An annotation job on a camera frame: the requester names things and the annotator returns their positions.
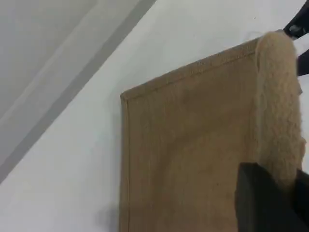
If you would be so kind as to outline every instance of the stitched border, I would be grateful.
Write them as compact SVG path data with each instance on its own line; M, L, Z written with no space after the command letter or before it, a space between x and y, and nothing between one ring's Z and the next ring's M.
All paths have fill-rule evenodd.
M119 232L130 231L130 123L128 101L121 99L122 107L122 154L119 201Z
M200 61L196 61L189 65L178 68L140 86L125 91L121 94L121 98L124 100L131 100L134 98L142 97L152 91L156 91L170 84L179 82L187 77L192 76L193 74L198 75L209 72L213 69L219 68L222 65L226 65L238 59L250 56L255 53L257 41L258 39L249 41Z

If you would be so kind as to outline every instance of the white wall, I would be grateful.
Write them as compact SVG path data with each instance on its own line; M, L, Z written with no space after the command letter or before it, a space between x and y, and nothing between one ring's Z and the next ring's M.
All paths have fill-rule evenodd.
M0 182L154 1L0 2Z
M0 1L0 118L96 2Z
M0 231L116 232L120 93L281 28L302 3L157 0L0 185Z
M303 136L307 140L306 155L303 160L303 169L309 174L309 75L302 76L299 79L303 93L300 97L303 119Z

